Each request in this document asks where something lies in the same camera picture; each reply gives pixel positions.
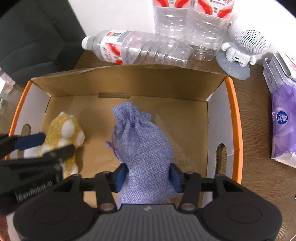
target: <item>bottle label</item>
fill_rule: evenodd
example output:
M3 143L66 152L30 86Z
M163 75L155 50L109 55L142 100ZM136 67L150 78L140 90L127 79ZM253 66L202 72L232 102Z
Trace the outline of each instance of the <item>bottle label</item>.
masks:
M234 0L194 0L194 10L215 17L230 19Z
M189 8L191 0L153 0L155 7Z
M126 37L126 30L110 30L102 39L100 49L105 61L123 64L121 57L122 42Z

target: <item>dark gray fabric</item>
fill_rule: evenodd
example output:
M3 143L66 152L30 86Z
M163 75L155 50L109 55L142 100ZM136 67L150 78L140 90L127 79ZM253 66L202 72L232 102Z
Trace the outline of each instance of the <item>dark gray fabric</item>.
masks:
M0 18L0 67L19 85L73 69L84 37L67 0L21 0Z

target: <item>white wall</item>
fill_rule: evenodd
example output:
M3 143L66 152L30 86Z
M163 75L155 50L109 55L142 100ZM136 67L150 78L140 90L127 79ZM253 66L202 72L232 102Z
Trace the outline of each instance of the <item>white wall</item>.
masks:
M86 35L106 29L154 32L152 0L69 0ZM236 0L233 12L251 10L273 28L269 55L282 49L296 55L296 19L275 0Z

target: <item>upright plastic bottle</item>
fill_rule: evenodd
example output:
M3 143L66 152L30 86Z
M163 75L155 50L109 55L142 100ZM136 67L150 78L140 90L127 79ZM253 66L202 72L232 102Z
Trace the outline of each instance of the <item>upright plastic bottle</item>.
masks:
M234 0L193 0L188 13L187 44L194 58L210 61L218 53L229 27Z
M187 13L191 0L154 0L154 21L157 34L186 41Z
M157 34L126 30L105 30L87 36L82 47L102 61L116 64L167 64L190 67L193 48L179 40Z

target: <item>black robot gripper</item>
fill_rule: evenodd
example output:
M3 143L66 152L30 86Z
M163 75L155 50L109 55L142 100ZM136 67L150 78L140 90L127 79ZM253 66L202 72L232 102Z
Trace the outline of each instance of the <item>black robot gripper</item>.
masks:
M173 204L123 204L116 208L112 192L119 192L128 169L94 178L72 175L21 205L14 226L25 241L270 241L282 224L280 211L270 202L230 178L213 179L182 173L170 165L169 180L183 193ZM96 193L97 208L83 201L87 191ZM201 192L213 192L213 201L199 208Z

